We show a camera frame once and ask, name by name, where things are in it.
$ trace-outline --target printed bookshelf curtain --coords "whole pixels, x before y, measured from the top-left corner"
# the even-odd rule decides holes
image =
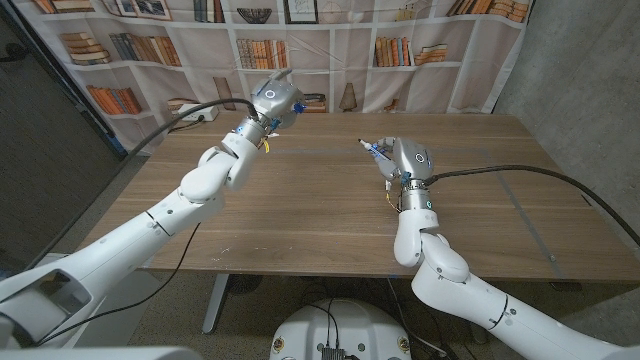
[[[530,11],[528,0],[15,3],[129,149],[182,104],[248,98],[281,67],[315,94],[309,112],[489,113]]]

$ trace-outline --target white robot body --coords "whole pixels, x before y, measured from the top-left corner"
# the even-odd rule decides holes
[[[329,302],[329,299],[325,299],[314,305],[327,309]],[[353,299],[333,299],[331,315],[337,322],[339,346],[335,343],[333,320],[328,321],[324,311],[306,306],[280,325],[271,343],[269,359],[323,359],[322,350],[327,344],[329,324],[331,351],[336,351],[338,347],[344,350],[343,356],[355,355],[360,360],[411,359],[407,333],[398,322],[377,307]]]

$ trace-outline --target table top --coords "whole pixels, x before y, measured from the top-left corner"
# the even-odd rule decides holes
[[[242,114],[169,135],[81,247],[153,206]],[[357,142],[409,137],[428,146],[435,173],[499,164],[560,171],[517,118],[495,115],[303,114],[277,131],[239,192],[200,226],[183,270],[227,273],[407,276],[393,255],[398,214],[384,179]],[[394,184],[393,194],[399,192]],[[638,281],[640,262],[580,192],[529,172],[447,178],[430,187],[438,232],[491,280]],[[191,229],[147,263],[173,269]]]

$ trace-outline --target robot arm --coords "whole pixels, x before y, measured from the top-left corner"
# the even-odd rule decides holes
[[[433,171],[428,151],[403,138],[384,138],[376,145],[385,161],[397,166],[393,177],[401,178],[394,253],[403,266],[420,266],[411,282],[420,301],[484,327],[528,359],[603,359],[621,350],[562,325],[473,275],[447,239],[434,233],[438,217],[424,183]],[[373,145],[364,146],[374,158],[380,157],[371,151]],[[389,180],[387,167],[376,161]]]
[[[201,156],[180,186],[147,211],[86,248],[0,283],[0,317],[14,326],[9,347],[29,347],[52,333],[88,318],[107,293],[155,254],[174,235],[215,215],[224,207],[223,186],[239,190],[266,135],[284,121],[292,125],[303,94],[281,81],[280,71],[251,94],[259,116],[246,117]],[[61,346],[73,331],[43,346]]]

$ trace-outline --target wire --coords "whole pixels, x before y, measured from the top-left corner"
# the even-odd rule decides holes
[[[405,330],[407,330],[409,335],[413,336],[416,340],[418,340],[419,342],[423,343],[424,345],[427,345],[428,347],[430,347],[430,348],[432,348],[432,349],[434,349],[436,351],[439,351],[444,356],[448,356],[446,351],[444,351],[441,348],[439,348],[439,347],[431,344],[430,342],[422,339],[421,337],[416,335],[413,331],[411,331],[411,329],[409,329],[409,327],[407,326],[407,323],[404,321],[404,315],[402,314],[402,308],[400,307],[400,303],[398,303],[398,296],[396,295],[396,291],[393,289],[393,285],[391,285],[391,280],[389,280],[389,278],[387,278],[387,283],[389,283],[389,288],[391,289],[391,293],[393,294],[393,298],[396,300],[396,305],[398,306],[398,312],[400,313],[400,319],[402,320],[402,325],[404,326]]]
[[[326,309],[321,308],[320,306],[317,305],[313,305],[313,304],[306,304],[305,306],[311,306],[314,307],[316,309],[320,309],[324,312],[326,312],[328,314],[328,316],[331,317],[331,319],[333,320],[333,324],[335,325],[336,328],[336,348],[338,347],[337,343],[338,343],[338,323],[336,322],[336,318],[333,317],[333,315]],[[329,347],[329,338],[327,338],[327,347]]]
[[[426,186],[429,186],[429,185],[435,183],[436,181],[438,181],[440,179],[453,177],[453,176],[482,174],[482,173],[494,172],[494,171],[512,171],[512,170],[530,171],[530,172],[534,172],[534,173],[538,173],[538,174],[552,176],[552,177],[554,177],[556,179],[560,179],[560,180],[562,180],[562,181],[564,181],[566,183],[569,183],[569,184],[577,187],[582,192],[587,194],[591,199],[593,199],[596,203],[598,203],[598,205],[600,205],[618,223],[618,225],[620,225],[622,227],[622,229],[629,236],[631,236],[633,241],[635,241],[636,244],[638,244],[640,246],[640,236],[638,236],[638,234],[631,228],[631,226],[626,221],[624,221],[624,219],[620,215],[618,215],[618,213],[615,210],[613,210],[613,208],[611,208],[611,206],[609,206],[609,204],[607,204],[604,200],[602,200],[602,198],[600,198],[600,196],[598,196],[595,192],[593,192],[591,189],[589,189],[588,187],[586,187],[584,184],[580,183],[579,181],[577,181],[577,180],[575,180],[573,178],[570,178],[570,177],[568,177],[566,175],[557,173],[555,171],[539,168],[539,167],[536,167],[536,166],[528,166],[528,165],[489,166],[489,167],[484,167],[484,168],[476,168],[476,169],[468,169],[468,170],[460,170],[460,171],[451,171],[451,172],[446,172],[446,173],[442,173],[442,174],[433,175],[433,176],[431,176],[430,178],[428,178],[425,181],[425,184],[426,184]]]
[[[329,315],[331,314],[331,303],[335,298],[331,298],[329,300],[329,306],[327,307],[327,346],[329,345],[329,329],[331,329],[331,319]],[[338,340],[338,324],[336,324],[336,319],[333,319],[333,323],[336,325],[336,349],[340,348],[340,340]]]
[[[181,130],[188,129],[190,127],[196,126],[196,125],[202,123],[203,121],[204,121],[204,115],[200,115],[200,116],[198,116],[198,120],[192,122],[191,124],[188,124],[188,125],[185,125],[185,126],[180,126],[180,127],[173,128],[173,129],[169,130],[169,134],[171,134],[172,132],[181,131]]]
[[[400,209],[398,209],[397,206],[393,205],[393,203],[391,203],[391,198],[389,196],[389,192],[387,191],[387,202],[389,203],[389,205],[391,205],[392,208],[394,208],[396,210],[396,212],[400,212]]]
[[[57,336],[60,336],[60,335],[66,333],[68,331],[71,331],[71,330],[77,328],[78,326],[84,325],[84,324],[88,323],[91,320],[95,320],[95,319],[103,317],[105,315],[109,315],[109,314],[113,314],[113,313],[117,313],[117,312],[120,312],[120,311],[131,309],[133,307],[136,307],[138,305],[141,305],[141,304],[145,303],[146,301],[148,301],[149,299],[154,297],[157,293],[160,292],[160,290],[164,289],[164,287],[167,286],[167,284],[169,284],[171,279],[173,279],[173,277],[178,272],[178,269],[180,269],[180,265],[182,265],[182,261],[184,260],[185,255],[187,255],[187,250],[189,249],[189,245],[191,245],[191,240],[193,240],[193,237],[196,235],[196,232],[198,231],[198,228],[200,227],[200,224],[201,223],[198,223],[198,225],[196,225],[195,229],[193,229],[193,232],[191,233],[191,237],[189,237],[189,241],[187,241],[187,245],[184,247],[184,251],[182,252],[182,256],[180,257],[180,261],[178,262],[178,266],[176,266],[176,268],[173,270],[173,272],[171,273],[171,276],[169,276],[169,279],[167,279],[167,281],[165,281],[164,284],[160,285],[160,287],[158,287],[154,292],[152,292],[151,295],[149,295],[146,298],[144,298],[144,299],[142,299],[142,300],[140,300],[140,301],[138,301],[136,303],[133,303],[131,305],[127,305],[127,306],[123,306],[123,307],[120,307],[120,308],[117,308],[117,309],[109,310],[109,311],[103,312],[101,314],[94,315],[94,316],[92,316],[90,318],[87,318],[85,320],[82,320],[79,323],[76,323],[75,325],[71,325],[71,326],[69,326],[68,328],[66,328],[64,330],[58,331],[57,333],[54,333],[53,335],[47,336],[46,338],[38,341],[35,344],[35,346],[36,347],[41,346],[44,343],[46,343],[47,341],[49,341],[49,340],[51,340],[51,339],[53,339],[53,338],[55,338]]]
[[[58,235],[56,235],[56,237],[53,238],[53,240],[51,240],[51,242],[40,252],[40,254],[38,254],[38,256],[36,256],[36,258],[33,259],[33,261],[29,263],[29,265],[27,265],[27,267],[25,268],[25,271],[29,269],[33,269],[34,267],[36,267],[36,265],[38,265],[40,260],[42,260],[51,251],[51,249],[53,249],[53,247],[56,246],[58,242],[60,242],[62,237],[64,237],[66,233],[69,232],[71,227],[80,219],[80,217],[89,209],[89,207],[94,202],[96,202],[98,197],[107,189],[107,187],[116,178],[116,176],[120,174],[120,171],[122,171],[122,169],[124,169],[125,166],[127,166],[127,164],[129,164],[131,160],[133,160],[133,158],[140,152],[140,150],[142,150],[145,146],[147,146],[147,144],[149,144],[149,142],[151,142],[151,140],[153,140],[156,136],[160,135],[162,132],[166,131],[167,129],[177,124],[178,121],[180,121],[182,118],[184,118],[187,115],[191,115],[196,111],[206,109],[208,107],[212,107],[220,104],[226,104],[226,103],[246,104],[249,107],[249,114],[253,117],[258,116],[258,112],[256,111],[256,108],[253,106],[251,101],[248,101],[245,99],[236,99],[236,98],[209,101],[207,103],[194,106],[191,109],[178,114],[173,120],[157,128],[151,134],[149,134],[146,138],[142,139],[142,141],[135,148],[133,148],[131,152],[129,152],[129,155],[127,155],[127,157],[125,157],[122,160],[122,162],[118,164],[115,171],[113,172],[113,175],[109,178],[109,180],[105,182],[104,185],[100,188],[100,190],[96,192],[95,196],[90,201],[88,201],[87,204],[80,211],[78,211],[73,218],[71,218],[71,220],[62,228],[62,230],[60,230]]]

